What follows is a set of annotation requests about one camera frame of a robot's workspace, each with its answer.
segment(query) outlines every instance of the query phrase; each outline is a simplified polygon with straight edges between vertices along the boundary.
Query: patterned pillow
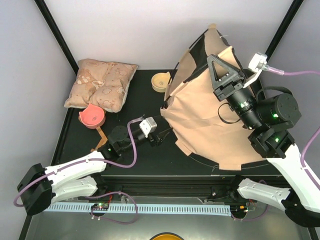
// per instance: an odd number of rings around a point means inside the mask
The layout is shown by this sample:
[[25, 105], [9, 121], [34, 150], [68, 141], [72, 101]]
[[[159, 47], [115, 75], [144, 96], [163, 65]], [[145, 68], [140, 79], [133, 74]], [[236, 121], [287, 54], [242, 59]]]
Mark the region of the patterned pillow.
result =
[[89, 103], [117, 113], [126, 101], [129, 83], [138, 66], [83, 59], [66, 108], [86, 108]]

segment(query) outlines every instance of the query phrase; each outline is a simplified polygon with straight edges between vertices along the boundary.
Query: black table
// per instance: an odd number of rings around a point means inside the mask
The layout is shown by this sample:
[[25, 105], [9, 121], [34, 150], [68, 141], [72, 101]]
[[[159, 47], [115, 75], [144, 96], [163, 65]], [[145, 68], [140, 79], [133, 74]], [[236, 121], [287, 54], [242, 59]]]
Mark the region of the black table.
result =
[[[118, 113], [106, 113], [105, 124], [101, 127], [108, 136], [118, 126], [126, 126], [127, 122], [142, 115], [159, 116], [160, 107], [164, 103], [164, 94], [155, 92], [151, 86], [151, 78], [156, 73], [166, 70], [138, 70], [129, 87], [126, 102]], [[88, 129], [80, 123], [78, 116], [82, 109], [73, 109], [70, 124], [65, 131], [63, 142], [59, 142], [60, 157], [54, 164], [63, 164], [87, 155], [95, 148], [100, 136], [95, 129]], [[169, 134], [160, 146], [151, 147], [145, 143], [137, 148], [137, 163], [132, 168], [111, 167], [103, 175], [107, 176], [210, 176], [210, 175], [280, 175], [275, 167], [267, 161], [249, 163], [242, 166], [242, 171], [219, 170], [218, 164], [198, 155], [186, 156], [175, 145], [175, 136]], [[130, 164], [133, 159], [131, 152], [123, 156], [122, 164]]]

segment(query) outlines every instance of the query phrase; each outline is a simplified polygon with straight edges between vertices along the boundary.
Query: black loop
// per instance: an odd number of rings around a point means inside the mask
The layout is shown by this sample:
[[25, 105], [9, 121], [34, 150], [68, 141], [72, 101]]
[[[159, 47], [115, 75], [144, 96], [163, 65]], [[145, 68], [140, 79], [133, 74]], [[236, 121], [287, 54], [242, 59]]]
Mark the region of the black loop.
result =
[[284, 86], [266, 86], [266, 87], [263, 87], [261, 88], [255, 95], [256, 99], [257, 99], [257, 102], [259, 101], [259, 94], [262, 93], [264, 90], [275, 90], [275, 91], [279, 91], [279, 92], [282, 92], [282, 93], [285, 93], [285, 94], [290, 94], [292, 95], [292, 92], [284, 87]]
[[225, 123], [225, 124], [235, 124], [235, 123], [239, 122], [239, 121], [240, 121], [240, 118], [239, 118], [237, 121], [230, 122], [230, 121], [224, 120], [224, 119], [220, 116], [219, 110], [220, 110], [220, 108], [221, 108], [223, 105], [226, 105], [226, 104], [228, 104], [229, 107], [231, 107], [228, 102], [225, 102], [224, 104], [222, 104], [222, 105], [218, 108], [218, 116], [219, 116], [220, 120], [221, 120], [223, 123]]

